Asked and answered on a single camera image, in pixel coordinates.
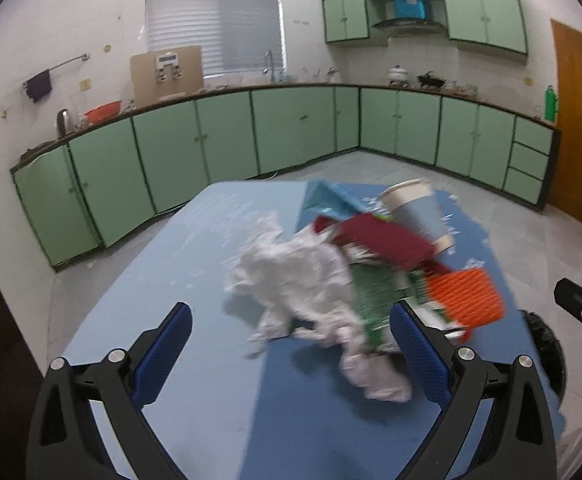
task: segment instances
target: gray floor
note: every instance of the gray floor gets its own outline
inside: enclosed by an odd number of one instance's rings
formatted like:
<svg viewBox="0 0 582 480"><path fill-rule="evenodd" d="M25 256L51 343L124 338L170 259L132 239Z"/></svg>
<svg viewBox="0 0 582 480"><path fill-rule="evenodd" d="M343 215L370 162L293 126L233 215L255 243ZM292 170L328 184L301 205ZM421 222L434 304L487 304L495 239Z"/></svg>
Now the gray floor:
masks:
<svg viewBox="0 0 582 480"><path fill-rule="evenodd" d="M562 412L567 417L567 432L578 427L582 424L582 326L554 304L552 289L564 276L582 285L581 223L552 206L538 214L441 173L370 153L347 153L275 179L325 178L389 185L421 177L454 194L462 209L488 230L491 248L517 305L540 314L556 333L567 359ZM166 221L58 273L50 311L49 360L62 354L84 317Z"/></svg>

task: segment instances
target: blue table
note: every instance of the blue table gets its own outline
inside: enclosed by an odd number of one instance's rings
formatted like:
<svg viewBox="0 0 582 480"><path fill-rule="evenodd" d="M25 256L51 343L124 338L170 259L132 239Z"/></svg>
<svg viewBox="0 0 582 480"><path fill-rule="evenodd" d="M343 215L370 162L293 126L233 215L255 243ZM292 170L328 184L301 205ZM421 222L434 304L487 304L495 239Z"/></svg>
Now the blue table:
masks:
<svg viewBox="0 0 582 480"><path fill-rule="evenodd" d="M175 463L191 480L394 479L435 420L439 408L414 384L406 404L364 399L338 370L340 350L283 338L250 356L247 338L262 307L224 292L228 268L255 219L270 211L289 239L313 219L303 211L306 182L214 184L175 214L120 275L87 316L65 351L71 364L95 362L129 348L158 326L177 301L193 310L193 333L158 400L145 416ZM358 198L385 186L347 185ZM489 360L521 353L538 362L486 240L486 233L438 192L456 231L455 253L441 261L459 269L484 265L507 306L503 320L476 330L470 345ZM558 400L542 378L554 432L564 430ZM483 402L450 478L466 469L484 425ZM98 426L116 469L134 478L94 403Z"/></svg>

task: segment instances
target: window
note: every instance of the window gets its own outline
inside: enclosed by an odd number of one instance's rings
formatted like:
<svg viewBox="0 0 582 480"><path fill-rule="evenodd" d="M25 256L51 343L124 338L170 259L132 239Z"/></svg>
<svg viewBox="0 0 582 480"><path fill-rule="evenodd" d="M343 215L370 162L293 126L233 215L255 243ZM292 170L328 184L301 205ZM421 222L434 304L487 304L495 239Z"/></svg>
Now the window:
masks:
<svg viewBox="0 0 582 480"><path fill-rule="evenodd" d="M202 47L205 76L283 66L279 0L146 0L149 50Z"/></svg>

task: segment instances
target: cardboard box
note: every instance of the cardboard box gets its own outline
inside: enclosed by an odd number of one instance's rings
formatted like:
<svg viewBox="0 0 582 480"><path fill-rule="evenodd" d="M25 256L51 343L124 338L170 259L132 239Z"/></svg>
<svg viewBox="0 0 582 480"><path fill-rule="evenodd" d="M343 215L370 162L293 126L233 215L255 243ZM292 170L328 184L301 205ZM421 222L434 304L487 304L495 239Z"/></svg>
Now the cardboard box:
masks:
<svg viewBox="0 0 582 480"><path fill-rule="evenodd" d="M182 70L182 77L158 83L155 74L155 57L167 52L176 52ZM133 83L136 107L153 105L165 97L192 95L204 86L202 79L202 48L200 46L183 46L158 52L138 54L130 59L131 82Z"/></svg>

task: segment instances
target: white crumpled cloth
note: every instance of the white crumpled cloth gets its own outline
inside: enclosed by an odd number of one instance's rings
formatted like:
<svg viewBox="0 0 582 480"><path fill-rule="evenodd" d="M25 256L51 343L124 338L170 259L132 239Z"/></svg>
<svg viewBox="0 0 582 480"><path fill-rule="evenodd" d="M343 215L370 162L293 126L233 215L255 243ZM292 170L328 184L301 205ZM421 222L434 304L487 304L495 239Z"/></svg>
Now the white crumpled cloth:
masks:
<svg viewBox="0 0 582 480"><path fill-rule="evenodd" d="M293 335L328 347L343 347L340 370L368 399L406 402L409 380L386 355L371 353L362 319L352 309L353 288L343 254L316 235L312 226L288 242L278 242L282 228L275 213L255 223L252 238L226 276L225 290L250 295L265 307L250 341L262 345L289 334L291 320L313 322Z"/></svg>

